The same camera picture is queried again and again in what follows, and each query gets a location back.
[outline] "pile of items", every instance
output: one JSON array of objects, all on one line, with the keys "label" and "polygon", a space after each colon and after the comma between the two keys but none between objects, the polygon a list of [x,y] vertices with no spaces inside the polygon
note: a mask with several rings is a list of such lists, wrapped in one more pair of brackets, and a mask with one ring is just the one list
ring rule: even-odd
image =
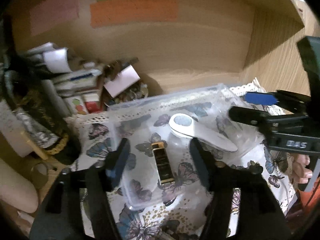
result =
[{"label": "pile of items", "polygon": [[36,67],[54,75],[42,80],[44,91],[62,117],[91,114],[111,105],[148,96],[144,84],[130,61],[110,64],[86,61],[71,49],[48,42],[24,54]]}]

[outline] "wooden cabinet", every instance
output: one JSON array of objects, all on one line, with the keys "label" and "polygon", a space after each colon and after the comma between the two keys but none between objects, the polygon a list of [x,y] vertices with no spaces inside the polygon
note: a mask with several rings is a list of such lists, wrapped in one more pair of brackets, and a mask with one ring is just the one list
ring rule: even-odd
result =
[{"label": "wooden cabinet", "polygon": [[267,89],[279,83],[292,90],[283,62],[289,59],[302,68],[295,41],[304,35],[304,22],[291,0],[176,0],[176,22],[95,29],[90,26],[90,4],[96,0],[79,0],[78,19],[31,36],[29,10],[41,1],[13,0],[8,8],[18,50],[51,41],[86,59],[138,57],[135,68],[152,94],[219,82],[237,85],[255,76]]}]

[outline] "white cylinder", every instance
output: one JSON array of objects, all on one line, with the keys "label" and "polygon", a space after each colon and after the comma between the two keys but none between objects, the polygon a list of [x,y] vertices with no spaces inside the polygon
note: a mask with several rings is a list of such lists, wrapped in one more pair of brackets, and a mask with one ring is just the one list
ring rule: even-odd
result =
[{"label": "white cylinder", "polygon": [[38,208],[38,194],[33,184],[0,159],[0,198],[27,213]]}]

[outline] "white paper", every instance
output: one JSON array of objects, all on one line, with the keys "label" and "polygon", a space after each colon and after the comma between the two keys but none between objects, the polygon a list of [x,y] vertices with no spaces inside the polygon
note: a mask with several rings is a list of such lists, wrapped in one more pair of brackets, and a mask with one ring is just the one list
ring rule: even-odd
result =
[{"label": "white paper", "polygon": [[122,70],[113,81],[108,81],[104,84],[105,89],[109,92],[112,98],[115,98],[123,90],[130,87],[140,79],[134,68],[129,65]]},{"label": "white paper", "polygon": [[52,73],[70,73],[72,70],[68,64],[67,48],[47,51],[43,53],[44,62]]}]

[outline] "white fabric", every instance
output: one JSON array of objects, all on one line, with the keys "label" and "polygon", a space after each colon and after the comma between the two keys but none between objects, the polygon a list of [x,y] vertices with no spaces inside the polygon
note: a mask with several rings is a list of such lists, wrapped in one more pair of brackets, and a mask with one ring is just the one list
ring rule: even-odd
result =
[{"label": "white fabric", "polygon": [[[255,79],[253,82],[239,87],[230,88],[237,96],[243,96],[248,91],[265,92],[265,90],[260,87],[259,82]],[[140,127],[133,127],[129,125],[129,130],[126,128],[127,132],[124,137],[129,137],[130,142],[148,142],[151,140],[150,135],[154,132],[161,134],[161,139],[165,139],[168,142],[168,148],[170,147],[169,138],[164,138],[163,134],[166,134],[168,125],[164,124],[159,127],[154,127],[152,124],[156,123],[159,118],[159,113],[168,113],[171,109],[179,108],[179,110],[172,111],[172,114],[177,112],[186,111],[182,109],[183,106],[192,103],[204,103],[208,101],[208,98],[214,98],[216,96],[216,91],[214,89],[204,89],[198,90],[194,93],[182,93],[173,97],[163,98],[150,98],[152,104],[140,104],[137,103],[134,107],[121,108],[119,110],[112,112],[103,112],[100,114],[89,114],[89,115],[77,115],[67,118],[68,124],[74,129],[75,132],[79,134],[80,141],[82,144],[82,153],[79,159],[72,165],[74,170],[82,170],[89,168],[92,164],[100,159],[104,159],[103,156],[90,157],[89,153],[92,152],[102,152],[101,143],[106,142],[106,138],[112,138],[111,144],[106,146],[104,144],[104,152],[111,150],[117,144],[119,137],[117,136],[119,130],[124,128],[126,124],[125,121],[137,118],[137,116],[145,116],[150,114],[148,120],[140,123]],[[268,106],[264,108],[272,115],[284,114],[282,109],[278,106]],[[100,135],[96,135],[95,138],[90,138],[92,135],[92,124],[102,124],[101,130],[99,130]],[[185,151],[181,151],[181,156],[174,160],[172,165],[172,171],[179,173],[178,166],[179,163],[191,163],[192,158],[186,150],[188,144],[185,145]],[[140,169],[140,162],[147,162],[148,157],[144,152],[140,152],[135,147],[135,144],[131,145],[131,153],[136,156],[136,168]],[[264,145],[259,144],[254,149],[250,150],[241,158],[233,158],[228,165],[234,164],[236,166],[247,167],[249,165],[259,163],[263,168],[263,177],[268,181],[271,176],[280,176],[281,179],[278,180],[279,187],[275,187],[268,182],[270,189],[274,193],[275,197],[279,201],[280,207],[283,212],[287,211],[288,204],[293,199],[295,195],[295,190],[291,185],[288,175],[292,173],[292,158],[288,155],[288,169],[286,174],[282,174],[280,170],[276,167],[274,171],[269,174],[265,168],[266,158]],[[143,181],[140,181],[141,190],[147,190]],[[179,234],[182,239],[195,239],[194,235],[199,228],[201,228],[206,220],[204,215],[204,209],[210,202],[212,196],[206,192],[205,188],[201,186],[199,180],[192,183],[192,190],[187,190],[183,194],[178,195],[175,201],[169,206],[165,206],[160,200],[159,203],[153,203],[151,206],[144,208],[140,211],[130,211],[125,207],[125,198],[120,195],[120,191],[117,189],[112,193],[108,193],[108,198],[113,212],[115,221],[117,223],[119,232],[124,239],[151,239],[155,236],[159,228],[163,225],[171,226],[172,230]],[[230,216],[230,235],[233,235],[236,231],[237,219],[238,219],[238,199],[237,190],[234,194],[234,205]],[[88,212],[86,212],[86,201],[85,195],[82,199],[82,215],[84,221],[84,228],[86,234],[93,236],[92,227],[90,220],[88,218]]]}]

